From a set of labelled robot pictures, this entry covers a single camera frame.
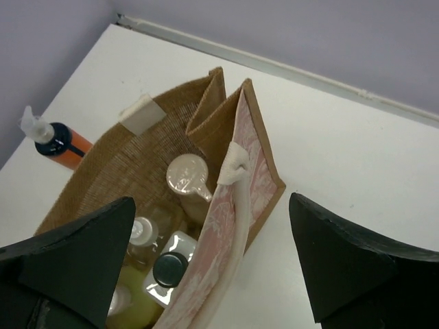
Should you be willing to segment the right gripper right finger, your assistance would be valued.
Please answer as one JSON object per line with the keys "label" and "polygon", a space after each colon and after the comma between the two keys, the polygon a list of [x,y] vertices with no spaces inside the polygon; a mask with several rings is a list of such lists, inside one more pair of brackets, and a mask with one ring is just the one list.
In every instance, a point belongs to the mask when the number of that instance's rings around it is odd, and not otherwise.
{"label": "right gripper right finger", "polygon": [[437,328],[438,253],[388,238],[292,193],[289,218],[322,328]]}

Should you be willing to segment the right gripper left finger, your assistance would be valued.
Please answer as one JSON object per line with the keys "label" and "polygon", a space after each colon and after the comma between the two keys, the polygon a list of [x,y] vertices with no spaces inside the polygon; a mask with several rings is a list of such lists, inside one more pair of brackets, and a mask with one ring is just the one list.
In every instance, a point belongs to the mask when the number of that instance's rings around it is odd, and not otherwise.
{"label": "right gripper left finger", "polygon": [[136,206],[131,197],[1,248],[2,328],[104,328]]}

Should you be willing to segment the green lotion pump bottle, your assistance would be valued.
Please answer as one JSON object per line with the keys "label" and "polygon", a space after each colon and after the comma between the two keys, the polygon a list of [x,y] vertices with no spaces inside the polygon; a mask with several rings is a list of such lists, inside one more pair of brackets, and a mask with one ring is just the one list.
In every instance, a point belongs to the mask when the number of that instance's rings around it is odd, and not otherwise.
{"label": "green lotion pump bottle", "polygon": [[106,328],[153,328],[163,308],[143,292],[144,273],[121,268],[108,309]]}

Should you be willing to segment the amber liquid squeeze bottle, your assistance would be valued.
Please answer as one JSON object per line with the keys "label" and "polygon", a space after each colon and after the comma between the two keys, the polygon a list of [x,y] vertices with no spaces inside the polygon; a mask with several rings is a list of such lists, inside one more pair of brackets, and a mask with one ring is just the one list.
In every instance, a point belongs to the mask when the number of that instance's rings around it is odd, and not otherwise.
{"label": "amber liquid squeeze bottle", "polygon": [[161,203],[144,208],[134,218],[126,261],[140,271],[149,271],[171,235],[178,230],[186,230],[181,207]]}

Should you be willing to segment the white bottle black cap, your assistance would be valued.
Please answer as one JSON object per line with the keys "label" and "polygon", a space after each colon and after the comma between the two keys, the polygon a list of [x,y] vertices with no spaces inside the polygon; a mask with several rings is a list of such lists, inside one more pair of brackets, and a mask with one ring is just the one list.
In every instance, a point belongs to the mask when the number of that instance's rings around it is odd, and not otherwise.
{"label": "white bottle black cap", "polygon": [[143,292],[158,305],[167,308],[193,258],[197,241],[182,231],[175,231],[143,281]]}

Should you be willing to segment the orange pump bottle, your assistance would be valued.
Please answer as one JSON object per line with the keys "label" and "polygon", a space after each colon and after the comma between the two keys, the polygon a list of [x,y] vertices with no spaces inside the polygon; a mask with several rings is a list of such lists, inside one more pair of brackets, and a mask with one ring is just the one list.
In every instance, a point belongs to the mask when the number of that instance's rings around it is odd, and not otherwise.
{"label": "orange pump bottle", "polygon": [[93,144],[63,123],[48,123],[26,106],[19,123],[21,131],[34,142],[36,151],[68,169],[76,170]]}

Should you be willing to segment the brown canvas tote bag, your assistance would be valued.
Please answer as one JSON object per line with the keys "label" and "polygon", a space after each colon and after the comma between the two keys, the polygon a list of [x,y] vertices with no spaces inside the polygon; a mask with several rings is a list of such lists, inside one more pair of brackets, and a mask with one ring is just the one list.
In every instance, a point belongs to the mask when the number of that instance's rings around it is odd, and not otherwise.
{"label": "brown canvas tote bag", "polygon": [[45,233],[123,196],[138,210],[176,201],[166,171],[182,154],[206,161],[213,200],[181,287],[157,328],[209,325],[285,190],[251,80],[227,95],[224,72],[215,68],[126,109],[85,155],[37,229]]}

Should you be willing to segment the beige pump bottle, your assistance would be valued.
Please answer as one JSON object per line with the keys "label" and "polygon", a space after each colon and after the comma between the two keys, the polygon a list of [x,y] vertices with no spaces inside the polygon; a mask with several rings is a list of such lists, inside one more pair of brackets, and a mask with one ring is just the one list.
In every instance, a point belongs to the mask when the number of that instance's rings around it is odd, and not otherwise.
{"label": "beige pump bottle", "polygon": [[176,157],[167,168],[166,180],[189,218],[203,226],[213,198],[208,188],[209,169],[204,159],[195,154]]}

